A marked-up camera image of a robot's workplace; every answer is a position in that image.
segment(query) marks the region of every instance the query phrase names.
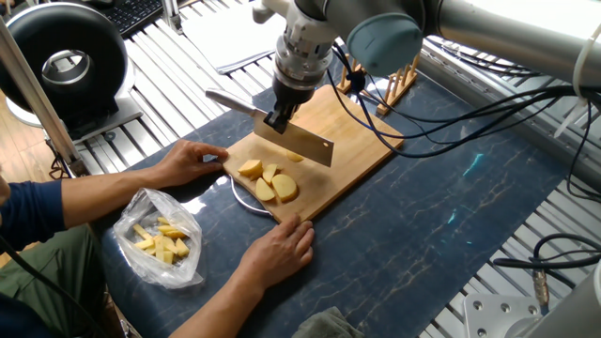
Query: table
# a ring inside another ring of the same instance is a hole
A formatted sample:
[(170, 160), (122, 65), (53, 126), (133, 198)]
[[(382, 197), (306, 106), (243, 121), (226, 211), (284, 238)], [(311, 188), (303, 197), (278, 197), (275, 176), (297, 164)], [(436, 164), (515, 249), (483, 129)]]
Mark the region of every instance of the table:
[[(254, 104), (269, 109), (267, 90)], [(422, 116), (452, 116), (469, 105), (421, 76), (399, 107)], [(410, 134), (399, 115), (386, 122)], [(478, 122), (439, 132), (452, 140)], [(225, 113), (185, 138), (230, 146), (252, 129), (242, 114)], [(169, 147), (132, 169), (158, 162)], [(430, 151), (426, 140), (404, 149)], [(561, 181), (566, 169), (510, 131), (431, 159), (391, 158), (314, 221), (314, 262), (270, 289), (240, 336), (289, 337), (310, 315), (337, 306), (368, 337), (415, 337)], [(100, 232), (110, 292), (144, 337), (163, 337), (193, 315), (227, 281), (246, 248), (274, 221), (243, 209), (221, 175), (168, 190), (203, 228), (203, 284), (166, 290), (131, 271), (109, 227)]]

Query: potato chunk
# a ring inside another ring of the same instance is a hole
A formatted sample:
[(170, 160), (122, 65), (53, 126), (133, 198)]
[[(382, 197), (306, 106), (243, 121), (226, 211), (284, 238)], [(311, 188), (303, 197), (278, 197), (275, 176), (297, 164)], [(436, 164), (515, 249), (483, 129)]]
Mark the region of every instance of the potato chunk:
[(263, 163), (261, 160), (248, 160), (238, 169), (242, 176), (257, 179), (263, 174)]
[(181, 238), (178, 238), (176, 240), (176, 248), (177, 248), (177, 255), (180, 257), (185, 257), (190, 253), (190, 249), (188, 249), (188, 247), (186, 246), (186, 244), (184, 244), (183, 240), (181, 240)]
[(162, 261), (167, 264), (173, 264), (173, 252), (166, 251), (162, 254)]
[(154, 247), (156, 249), (155, 256), (159, 260), (164, 261), (165, 255), (164, 255), (164, 248), (163, 248), (163, 243), (162, 243), (162, 235), (158, 235), (154, 238)]
[(293, 162), (300, 162), (302, 160), (304, 160), (303, 156), (292, 152), (290, 150), (287, 150), (285, 155), (288, 157), (289, 160), (293, 161)]
[(135, 231), (143, 239), (152, 239), (152, 236), (146, 230), (144, 230), (144, 228), (140, 226), (140, 224), (134, 225), (133, 231)]
[(167, 251), (177, 254), (176, 243), (167, 236), (162, 238), (162, 247)]
[(275, 198), (275, 194), (269, 185), (263, 180), (263, 178), (259, 178), (256, 181), (256, 187), (254, 187), (254, 193), (256, 193), (256, 198), (261, 201), (270, 201)]
[(282, 202), (292, 201), (297, 197), (299, 188), (297, 183), (288, 175), (276, 175), (271, 180), (275, 193), (278, 194)]
[(163, 234), (166, 234), (169, 231), (177, 231), (177, 229), (171, 225), (159, 225), (159, 231), (161, 231)]
[(186, 237), (186, 234), (182, 233), (179, 230), (166, 232), (165, 235), (167, 237), (169, 237), (169, 238), (172, 238), (172, 239), (185, 238)]
[(275, 163), (265, 167), (265, 170), (263, 170), (263, 179), (265, 179), (265, 183), (271, 185), (271, 179), (275, 176), (278, 169), (278, 165)]
[(154, 247), (154, 240), (151, 239), (144, 239), (141, 242), (137, 242), (134, 244), (136, 247), (142, 249), (142, 250), (146, 250), (148, 248), (152, 248)]

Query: potato in plastic bag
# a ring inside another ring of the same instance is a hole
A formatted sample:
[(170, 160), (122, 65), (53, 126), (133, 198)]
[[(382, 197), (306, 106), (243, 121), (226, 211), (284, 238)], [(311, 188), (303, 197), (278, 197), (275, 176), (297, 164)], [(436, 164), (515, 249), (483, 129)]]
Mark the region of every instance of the potato in plastic bag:
[[(140, 224), (151, 236), (159, 235), (161, 232), (157, 218), (160, 216), (187, 236), (183, 241), (190, 253), (174, 265), (164, 263), (134, 246), (134, 243), (143, 239), (135, 233), (133, 226)], [(174, 289), (204, 280), (196, 272), (202, 250), (202, 229), (192, 214), (170, 195), (141, 189), (133, 196), (113, 228), (128, 264), (143, 281)]]

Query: person's left hand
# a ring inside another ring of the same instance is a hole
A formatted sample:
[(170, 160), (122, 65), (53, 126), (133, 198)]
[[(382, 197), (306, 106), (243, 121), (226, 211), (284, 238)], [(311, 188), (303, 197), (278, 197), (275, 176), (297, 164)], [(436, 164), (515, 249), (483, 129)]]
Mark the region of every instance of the person's left hand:
[(225, 159), (227, 150), (220, 146), (179, 140), (159, 163), (149, 168), (151, 177), (156, 180), (159, 188), (175, 187), (223, 168), (216, 161), (203, 162), (205, 155)]

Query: cleaver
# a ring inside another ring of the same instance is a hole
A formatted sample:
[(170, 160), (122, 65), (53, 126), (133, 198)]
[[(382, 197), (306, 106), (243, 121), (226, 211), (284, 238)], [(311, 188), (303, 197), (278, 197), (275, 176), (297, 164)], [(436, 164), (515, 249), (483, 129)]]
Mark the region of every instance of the cleaver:
[(256, 135), (309, 160), (316, 161), (328, 167), (331, 166), (334, 142), (292, 123), (288, 123), (284, 133), (281, 134), (263, 122), (268, 114), (256, 108), (251, 103), (220, 89), (208, 89), (206, 94), (207, 98), (252, 117), (254, 120), (254, 133)]

